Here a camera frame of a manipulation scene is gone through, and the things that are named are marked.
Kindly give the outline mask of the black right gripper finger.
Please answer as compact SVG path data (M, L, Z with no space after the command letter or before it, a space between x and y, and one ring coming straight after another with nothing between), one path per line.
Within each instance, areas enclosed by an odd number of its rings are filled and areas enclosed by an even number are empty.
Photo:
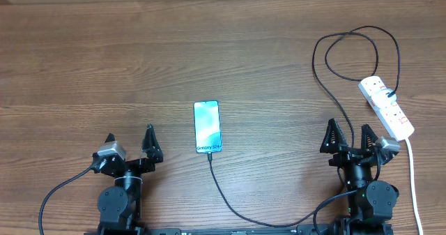
M372 150L375 147L377 140L378 137L371 127L368 124L364 124L361 127L361 149L363 151Z
M335 119L330 119L320 147L320 152L336 154L347 150L348 144L339 124Z

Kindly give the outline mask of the Samsung Galaxy smartphone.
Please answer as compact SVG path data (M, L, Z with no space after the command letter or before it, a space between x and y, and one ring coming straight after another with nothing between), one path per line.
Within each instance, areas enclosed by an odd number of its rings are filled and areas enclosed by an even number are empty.
M197 153L222 151L219 103L216 100L195 102L194 129Z

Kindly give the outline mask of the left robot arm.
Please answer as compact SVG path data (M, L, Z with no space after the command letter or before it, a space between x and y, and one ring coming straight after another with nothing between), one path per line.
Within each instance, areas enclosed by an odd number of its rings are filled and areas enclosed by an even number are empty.
M114 178L114 185L98 197L100 221L98 234L150 234L141 221L142 175L155 171L163 161L163 153L149 124L141 144L143 156L126 160L126 150L113 134L93 154L92 170Z

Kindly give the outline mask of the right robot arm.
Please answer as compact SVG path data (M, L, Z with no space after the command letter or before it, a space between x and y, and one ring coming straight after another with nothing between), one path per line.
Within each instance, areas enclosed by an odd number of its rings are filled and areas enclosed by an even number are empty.
M367 124L362 126L361 147L350 147L335 119L328 121L320 152L332 154L329 165L344 172L346 191L331 197L315 209L317 234L392 234L390 224L398 189L379 179L381 167L400 150L397 141L378 137ZM346 197L348 215L338 216L328 225L317 224L317 213L336 199Z

